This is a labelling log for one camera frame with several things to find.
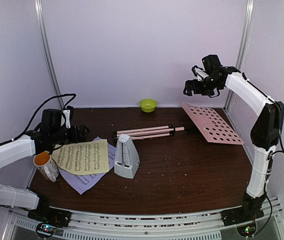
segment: dark wooden tabletop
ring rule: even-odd
[[[226,120],[221,109],[217,112]],[[182,108],[76,109],[73,125],[90,128],[95,137],[113,144],[112,131],[194,125]],[[140,166],[134,179],[113,169],[93,188],[80,195],[59,176],[45,180],[36,171],[31,190],[45,194],[53,207],[106,214],[173,214],[238,206],[250,180],[252,166],[241,145],[208,143],[200,132],[135,140]]]

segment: green bowl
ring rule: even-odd
[[[140,108],[145,113],[153,112],[156,109],[157,105],[157,101],[149,98],[140,101]]]

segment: mug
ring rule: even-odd
[[[33,163],[46,180],[50,180],[53,183],[57,181],[60,172],[56,162],[48,151],[36,155]]]

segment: metal frame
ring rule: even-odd
[[[49,41],[48,41],[46,25],[45,25],[45,20],[44,20],[44,15],[43,15],[42,0],[34,0],[34,4],[35,4],[36,18],[38,21],[38,26],[40,28],[40,33],[42,37],[42,44],[43,44],[48,73],[49,73],[49,76],[52,82],[55,95],[61,95],[60,87],[58,84],[56,72],[54,70],[52,56],[51,56],[51,52],[49,48]],[[64,101],[61,97],[58,98],[58,103],[60,105],[60,108],[63,109]]]
[[[253,25],[254,8],[255,8],[255,0],[247,0],[240,48],[238,51],[236,65],[235,65],[235,67],[239,69],[240,71],[243,70],[242,64],[244,61],[245,54],[249,47],[249,41],[250,41],[251,30],[252,30],[252,25]],[[232,91],[228,92],[225,106],[224,106],[224,109],[227,113],[230,112],[230,108],[232,107],[235,97],[236,95]]]
[[[277,229],[281,239],[284,240],[284,219],[280,202],[274,197],[271,199],[271,203],[273,216],[277,220]],[[263,203],[262,209],[264,217],[260,220],[269,217],[270,205],[268,201]],[[187,240],[194,237],[195,239],[205,239],[200,236],[215,235],[222,230],[236,227],[235,225],[224,226],[220,214],[222,210],[224,209],[163,215],[113,215],[71,210],[72,216],[69,226],[59,229],[55,236],[67,240]],[[29,219],[28,213],[22,209],[11,209],[9,214],[10,218],[7,221],[2,240],[11,240],[15,226],[33,231],[38,223]]]

